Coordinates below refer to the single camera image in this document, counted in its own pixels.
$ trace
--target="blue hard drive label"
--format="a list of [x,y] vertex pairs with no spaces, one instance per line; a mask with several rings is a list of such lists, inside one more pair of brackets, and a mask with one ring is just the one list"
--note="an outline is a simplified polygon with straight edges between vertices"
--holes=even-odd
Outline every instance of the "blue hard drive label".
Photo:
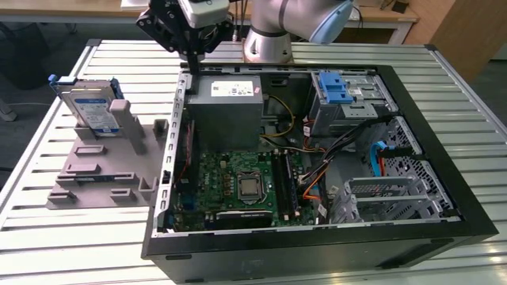
[[74,99],[74,107],[98,136],[113,137],[120,130],[105,99]]

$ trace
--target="sticker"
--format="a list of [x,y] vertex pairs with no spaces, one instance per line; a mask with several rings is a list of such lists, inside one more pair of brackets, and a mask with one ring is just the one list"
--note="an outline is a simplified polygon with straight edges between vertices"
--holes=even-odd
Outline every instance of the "sticker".
[[362,95],[361,89],[354,88],[354,89],[348,89],[348,94],[349,95]]
[[318,204],[318,208],[316,210],[318,211],[320,215],[322,215],[322,217],[326,216],[326,210],[325,210],[322,204]]
[[108,111],[105,99],[74,99],[74,107],[89,128],[98,136],[113,137],[120,130],[116,119]]
[[252,81],[214,81],[212,83],[212,97],[253,96]]
[[310,128],[308,126],[302,127],[302,133],[305,137],[309,137]]

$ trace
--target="cable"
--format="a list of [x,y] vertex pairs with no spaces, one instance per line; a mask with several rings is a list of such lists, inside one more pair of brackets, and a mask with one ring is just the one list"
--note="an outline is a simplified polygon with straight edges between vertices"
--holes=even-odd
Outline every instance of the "cable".
[[280,136],[288,134],[288,132],[292,130],[292,128],[293,128],[293,124],[294,124],[293,114],[292,114],[292,111],[290,111],[290,109],[288,108],[286,104],[281,101],[280,98],[277,98],[277,97],[273,96],[273,95],[269,95],[269,98],[273,98],[273,99],[274,99],[274,100],[282,105],[282,107],[286,109],[288,113],[290,114],[290,125],[289,125],[286,131],[284,131],[284,132],[280,132],[280,133],[277,133],[277,134],[264,134],[264,135],[260,135],[260,137],[262,137],[262,138],[276,138],[276,137],[280,137]]
[[[274,129],[276,129],[276,132],[281,132],[281,131],[280,131],[280,124],[278,124],[278,123],[274,124]],[[280,137],[280,138],[284,139],[284,141],[285,141],[285,146],[288,146],[288,147],[297,147],[296,145],[292,145],[292,143],[290,143],[289,139],[286,138],[286,136],[282,136],[282,137]]]
[[276,144],[272,140],[269,140],[266,137],[261,137],[262,138],[262,140],[264,141],[266,141],[266,143],[269,144],[269,145],[272,145],[273,147],[276,147],[276,148],[282,148],[282,149],[286,149],[286,150],[297,150],[297,151],[300,151],[300,152],[302,152],[302,153],[312,153],[313,151],[309,151],[309,150],[302,150],[302,149],[300,149],[300,148],[297,148],[297,147],[284,147],[282,145],[278,145],[278,144]]
[[[314,147],[313,148],[310,148],[309,146],[308,146],[308,137],[304,137],[304,140],[302,140],[302,149],[305,149],[305,150],[310,150],[310,151],[314,151]],[[321,153],[324,153],[325,152],[325,148],[318,148],[318,151],[321,152]]]
[[383,141],[375,142],[369,147],[369,163],[371,163],[371,170],[373,171],[375,176],[381,176],[381,170],[379,166],[379,157],[377,157],[377,150],[393,150],[393,145],[387,145]]
[[385,176],[385,165],[383,162],[383,157],[379,157],[379,164],[380,164],[380,176]]
[[50,104],[45,103],[13,103],[13,104],[6,104],[8,106],[14,106],[14,105],[44,105],[44,106],[50,106]]
[[313,187],[313,185],[318,182],[318,179],[320,177],[322,177],[324,173],[325,173],[325,170],[326,170],[326,167],[325,169],[320,172],[318,176],[314,178],[314,180],[312,181],[312,183],[309,184],[306,190],[304,191],[302,193],[302,199],[320,199],[317,198],[316,196],[312,196],[312,195],[306,195],[308,192],[309,192],[309,189]]
[[320,159],[321,163],[316,164],[313,166],[313,170],[308,172],[306,174],[304,174],[301,181],[305,181],[309,177],[312,177],[312,175],[318,172],[321,167],[329,163],[329,161],[334,158],[334,153],[342,147],[345,147],[348,144],[353,142],[357,134],[361,132],[364,128],[369,127],[373,124],[388,122],[392,118],[393,118],[392,115],[385,115],[385,116],[379,117],[377,119],[365,120],[358,125],[356,125],[352,129],[349,129],[344,134],[341,134],[341,136],[338,136],[338,138],[334,140],[334,142],[330,144],[329,148],[324,152],[322,157]]
[[356,35],[354,35],[354,40],[357,40],[357,38],[358,38],[358,30],[361,29],[361,28],[364,28],[364,20],[362,20],[362,13],[361,13],[361,10],[357,8],[357,7],[354,7],[354,6],[352,6],[353,7],[353,9],[356,9],[356,11],[357,11],[357,13],[358,13],[358,23],[357,23],[357,28],[356,28]]

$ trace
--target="black cable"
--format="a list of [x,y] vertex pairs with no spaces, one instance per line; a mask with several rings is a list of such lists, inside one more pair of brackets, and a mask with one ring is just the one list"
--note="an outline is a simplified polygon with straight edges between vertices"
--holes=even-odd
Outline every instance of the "black cable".
[[364,21],[362,21],[362,14],[361,14],[361,10],[358,10],[358,8],[356,6],[352,6],[353,9],[356,9],[357,13],[358,13],[358,23],[357,23],[357,28],[356,28],[356,36],[354,36],[354,40],[357,40],[358,38],[358,30],[361,28],[364,28]]
[[334,158],[334,153],[341,150],[348,144],[350,144],[357,137],[357,134],[362,131],[364,128],[379,124],[385,123],[393,118],[392,115],[381,116],[376,119],[369,119],[362,121],[358,125],[356,125],[352,129],[345,131],[345,133],[341,134],[341,136],[337,137],[334,142],[330,144],[329,148],[322,154],[322,157],[320,159],[320,163],[313,166],[313,170],[306,173],[302,177],[302,180],[305,181],[312,175],[320,172],[320,169],[328,164],[328,162]]
[[[280,124],[278,124],[278,123],[274,124],[274,130],[276,130],[277,133],[281,133],[281,130],[280,130]],[[282,135],[280,138],[284,139],[284,141],[285,141],[288,147],[294,147],[294,146],[292,145],[290,141],[288,140],[288,138],[286,138],[284,135]]]

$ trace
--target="slatted table surface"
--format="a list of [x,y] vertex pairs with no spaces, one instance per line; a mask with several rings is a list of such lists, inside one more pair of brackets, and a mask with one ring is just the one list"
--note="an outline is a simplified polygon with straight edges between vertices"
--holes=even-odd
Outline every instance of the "slatted table surface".
[[[242,283],[507,282],[505,129],[437,52],[423,46],[293,45],[297,63],[392,65],[461,171],[500,234],[472,246],[396,271],[312,275]],[[224,43],[208,62],[240,62],[241,46]],[[180,59],[150,41],[109,41],[86,46],[70,72],[78,78],[118,79],[141,123],[169,118]],[[168,284],[140,259],[146,208],[58,210],[44,208],[76,134],[74,118],[52,104],[12,177],[0,193],[0,278],[8,284]]]

